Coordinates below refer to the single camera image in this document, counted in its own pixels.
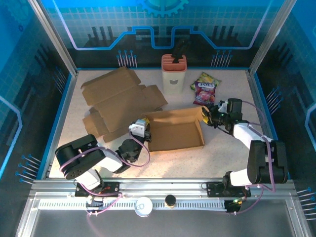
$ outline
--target chip bag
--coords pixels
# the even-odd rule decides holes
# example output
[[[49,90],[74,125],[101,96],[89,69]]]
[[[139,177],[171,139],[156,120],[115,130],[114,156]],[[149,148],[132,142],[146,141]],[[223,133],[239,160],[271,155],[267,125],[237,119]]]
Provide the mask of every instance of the chip bag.
[[[193,104],[210,105],[215,103],[215,84],[196,81],[195,89],[196,99],[194,100]]]
[[[218,86],[222,81],[221,80],[218,80],[212,76],[210,76],[209,74],[205,73],[205,72],[202,72],[201,76],[199,76],[199,78],[196,80],[198,82],[208,82],[208,83],[213,83],[215,84],[215,86]],[[195,85],[195,82],[193,82],[190,86],[190,88],[192,90],[195,90],[196,89],[196,85]]]

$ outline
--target cardboard box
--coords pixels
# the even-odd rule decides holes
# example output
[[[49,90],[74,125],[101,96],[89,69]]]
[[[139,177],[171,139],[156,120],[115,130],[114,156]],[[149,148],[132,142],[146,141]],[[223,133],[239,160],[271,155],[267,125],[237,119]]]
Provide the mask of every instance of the cardboard box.
[[[186,151],[205,145],[200,126],[201,107],[146,113],[145,116],[152,133],[152,142],[148,143],[151,153]]]
[[[82,84],[87,105],[93,106],[83,119],[87,132],[112,141],[126,134],[141,114],[167,104],[156,85],[146,87],[140,82],[134,71],[121,67]]]

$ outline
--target transparent panel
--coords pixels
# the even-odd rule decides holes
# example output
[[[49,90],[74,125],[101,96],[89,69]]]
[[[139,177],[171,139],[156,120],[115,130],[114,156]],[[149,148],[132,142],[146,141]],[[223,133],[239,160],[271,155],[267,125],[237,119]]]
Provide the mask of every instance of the transparent panel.
[[[69,73],[27,1],[2,3],[0,230],[14,236]]]
[[[43,0],[79,68],[160,67],[181,39],[191,67],[249,67],[283,0]]]
[[[298,191],[316,189],[315,14],[313,1],[298,0],[257,72],[277,136],[286,143]]]

